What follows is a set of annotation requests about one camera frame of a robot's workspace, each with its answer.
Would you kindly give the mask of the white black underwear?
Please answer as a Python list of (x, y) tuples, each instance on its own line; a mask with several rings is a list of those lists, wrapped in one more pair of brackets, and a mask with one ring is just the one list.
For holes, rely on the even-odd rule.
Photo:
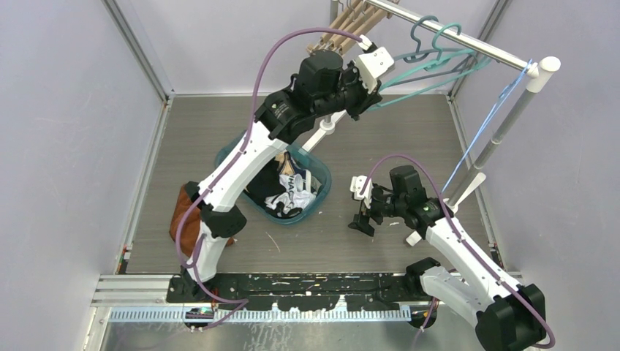
[(317, 198), (318, 189), (311, 175), (281, 175), (279, 183), (284, 187), (284, 191), (267, 197), (264, 201), (267, 213), (277, 219), (291, 219), (300, 215)]

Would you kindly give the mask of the teal plastic hanger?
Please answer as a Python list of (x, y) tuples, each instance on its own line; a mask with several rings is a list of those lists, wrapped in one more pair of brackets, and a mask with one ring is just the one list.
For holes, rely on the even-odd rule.
[(423, 50), (422, 40), (416, 36), (416, 29), (421, 23), (426, 21), (436, 20), (437, 17), (433, 15), (427, 15), (420, 19), (419, 23), (412, 26), (410, 31), (410, 37), (416, 43), (416, 49), (409, 53), (403, 53), (395, 56), (395, 61), (403, 61), (407, 64), (414, 64), (415, 67), (400, 74), (399, 76), (390, 79), (388, 82), (383, 83), (380, 87), (380, 91), (390, 88), (392, 86), (404, 85), (406, 83), (413, 83), (420, 80), (436, 78), (444, 75), (452, 75), (450, 79), (436, 83), (427, 88), (423, 88), (419, 91), (406, 94), (402, 97), (392, 99), (390, 101), (381, 101), (369, 108), (370, 111), (378, 110), (388, 105), (396, 104), (410, 97), (414, 97), (423, 92), (430, 91), (432, 89), (443, 86), (444, 84), (451, 83), (454, 80), (465, 77), (473, 72), (476, 72), (488, 64), (491, 63), (491, 59), (484, 56), (472, 49), (468, 48), (443, 48), (438, 46), (437, 41), (441, 34), (444, 34), (448, 29), (455, 29), (457, 34), (462, 32), (462, 26), (459, 23), (450, 23), (443, 27), (441, 30), (435, 33), (431, 47)]

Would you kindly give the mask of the light blue wire hanger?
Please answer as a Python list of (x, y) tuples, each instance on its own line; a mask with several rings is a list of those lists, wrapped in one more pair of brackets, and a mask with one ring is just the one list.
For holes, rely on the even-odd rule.
[(442, 192), (445, 192), (446, 189), (449, 187), (449, 185), (452, 182), (452, 180), (454, 179), (456, 173), (459, 171), (459, 169), (461, 168), (462, 164), (465, 163), (466, 158), (469, 156), (470, 151), (472, 150), (473, 145), (477, 142), (477, 140), (479, 139), (481, 134), (485, 131), (486, 127), (490, 124), (490, 122), (492, 121), (494, 116), (499, 112), (500, 108), (505, 103), (507, 98), (512, 94), (512, 92), (514, 91), (515, 87), (521, 82), (523, 77), (527, 74), (530, 66), (533, 65), (533, 63), (534, 63), (534, 61), (532, 59), (529, 59), (528, 62), (527, 62), (526, 67), (521, 70), (521, 72), (518, 74), (518, 76), (516, 76), (515, 79), (511, 83), (509, 83), (508, 85), (506, 85), (503, 88), (502, 92), (499, 94), (499, 96), (497, 98), (497, 101), (494, 103), (492, 108), (489, 110), (487, 116), (484, 118), (483, 122), (479, 126), (475, 136), (472, 138), (471, 143), (466, 146), (466, 150), (463, 152), (462, 157), (455, 164), (455, 167), (453, 168), (453, 171), (450, 174), (450, 177), (446, 180), (444, 186), (442, 187)]

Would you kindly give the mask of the beige underwear navy trim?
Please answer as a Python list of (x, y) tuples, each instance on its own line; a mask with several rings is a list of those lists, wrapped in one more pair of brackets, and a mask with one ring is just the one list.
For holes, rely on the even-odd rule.
[(278, 162), (277, 170), (280, 175), (293, 176), (295, 174), (301, 174), (303, 171), (292, 158), (289, 151), (284, 151), (276, 155), (274, 160)]

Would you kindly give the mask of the black garment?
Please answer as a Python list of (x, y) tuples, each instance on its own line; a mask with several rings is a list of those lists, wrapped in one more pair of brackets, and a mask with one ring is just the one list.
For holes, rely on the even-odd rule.
[(290, 195), (280, 183), (279, 163), (271, 160), (246, 185), (244, 193), (260, 208), (274, 210), (278, 204), (291, 203)]

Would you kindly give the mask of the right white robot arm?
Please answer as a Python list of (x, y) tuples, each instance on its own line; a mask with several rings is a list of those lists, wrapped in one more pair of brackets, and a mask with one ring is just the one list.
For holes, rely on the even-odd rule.
[(349, 190), (360, 210), (349, 227), (373, 236), (371, 221), (399, 217), (412, 230), (410, 245), (424, 240), (438, 249), (456, 278), (427, 257), (407, 267), (406, 290), (418, 301), (428, 296), (444, 302), (475, 330), (484, 350), (525, 350), (548, 339), (545, 296), (535, 285), (521, 284), (476, 245), (455, 214), (437, 197), (429, 197), (411, 165), (389, 172), (384, 187), (365, 175), (352, 177)]

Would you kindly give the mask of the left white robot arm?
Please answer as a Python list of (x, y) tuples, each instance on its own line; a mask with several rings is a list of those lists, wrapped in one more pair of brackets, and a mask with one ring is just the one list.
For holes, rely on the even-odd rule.
[(246, 131), (223, 163), (203, 180), (181, 186), (169, 234), (189, 297), (228, 303), (213, 293), (211, 280), (222, 252), (247, 224), (237, 199), (318, 118), (342, 111), (358, 118), (380, 102), (381, 78), (393, 65), (385, 48), (365, 50), (349, 63), (330, 50), (310, 54), (284, 88), (254, 107)]

